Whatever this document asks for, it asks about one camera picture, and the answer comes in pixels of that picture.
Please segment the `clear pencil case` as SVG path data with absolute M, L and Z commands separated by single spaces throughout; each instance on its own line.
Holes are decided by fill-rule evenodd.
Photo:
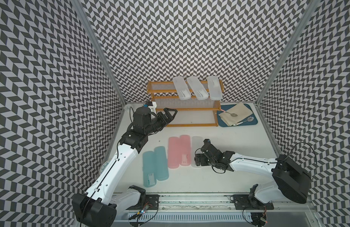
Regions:
M 191 151 L 191 166 L 193 168 L 201 168 L 201 166 L 197 166 L 195 162 L 195 155 L 200 152 L 196 152 L 197 149 L 203 146 L 203 137 L 193 136 L 191 139 L 192 151 Z
M 183 77 L 178 76 L 172 79 L 180 100 L 188 100 L 191 98 L 191 93 Z
M 195 76 L 188 77 L 187 83 L 198 100 L 202 101 L 202 100 L 208 99 L 209 93 L 207 92 L 207 90 L 205 89 L 205 87 L 197 77 Z
M 222 100 L 222 89 L 220 80 L 216 76 L 207 77 L 210 99 L 214 101 Z

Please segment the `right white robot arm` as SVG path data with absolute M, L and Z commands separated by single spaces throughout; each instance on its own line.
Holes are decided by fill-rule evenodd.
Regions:
M 195 151 L 194 161 L 197 166 L 218 169 L 219 174 L 240 171 L 270 178 L 270 182 L 256 183 L 250 188 L 245 200 L 254 209 L 282 198 L 298 204 L 307 202 L 311 174 L 288 155 L 266 159 L 244 156 L 234 151 L 221 152 L 209 139 L 205 139 L 203 146 Z

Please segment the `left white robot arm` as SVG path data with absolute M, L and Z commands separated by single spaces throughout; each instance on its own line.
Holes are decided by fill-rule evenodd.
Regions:
M 114 191 L 131 162 L 148 142 L 149 136 L 162 131 L 176 117 L 177 110 L 164 108 L 154 113 L 149 107 L 139 107 L 133 121 L 117 144 L 117 154 L 84 194 L 72 197 L 72 206 L 80 226 L 110 227 L 118 213 L 128 208 L 142 209 L 146 191 L 135 185 L 117 196 Z

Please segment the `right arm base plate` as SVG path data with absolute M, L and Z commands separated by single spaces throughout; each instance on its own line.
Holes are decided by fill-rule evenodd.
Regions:
M 249 197 L 247 194 L 234 194 L 230 197 L 234 203 L 236 210 L 274 210 L 274 205 L 271 202 L 262 203 L 256 198 Z

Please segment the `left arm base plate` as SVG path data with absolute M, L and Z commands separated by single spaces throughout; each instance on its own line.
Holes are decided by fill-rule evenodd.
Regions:
M 139 211 L 147 207 L 147 210 L 158 210 L 159 208 L 159 195 L 158 194 L 146 194 L 142 196 L 139 202 L 128 208 L 128 210 Z

